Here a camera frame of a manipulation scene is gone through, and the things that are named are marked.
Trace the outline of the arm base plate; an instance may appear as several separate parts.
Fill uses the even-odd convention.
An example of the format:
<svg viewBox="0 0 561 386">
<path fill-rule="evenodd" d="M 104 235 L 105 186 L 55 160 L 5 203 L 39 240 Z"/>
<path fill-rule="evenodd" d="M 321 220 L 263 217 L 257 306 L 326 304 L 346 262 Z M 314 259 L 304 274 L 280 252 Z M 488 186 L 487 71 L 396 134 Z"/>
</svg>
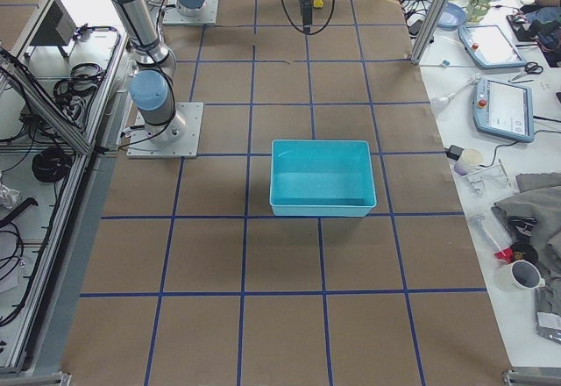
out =
<svg viewBox="0 0 561 386">
<path fill-rule="evenodd" d="M 195 158 L 199 145 L 204 104 L 202 102 L 178 102 L 176 115 L 166 130 L 155 126 L 132 133 L 132 146 L 126 155 L 132 159 Z"/>
<path fill-rule="evenodd" d="M 163 25 L 203 26 L 217 22 L 219 0 L 205 0 L 201 8 L 188 8 L 177 0 L 167 0 Z"/>
</svg>

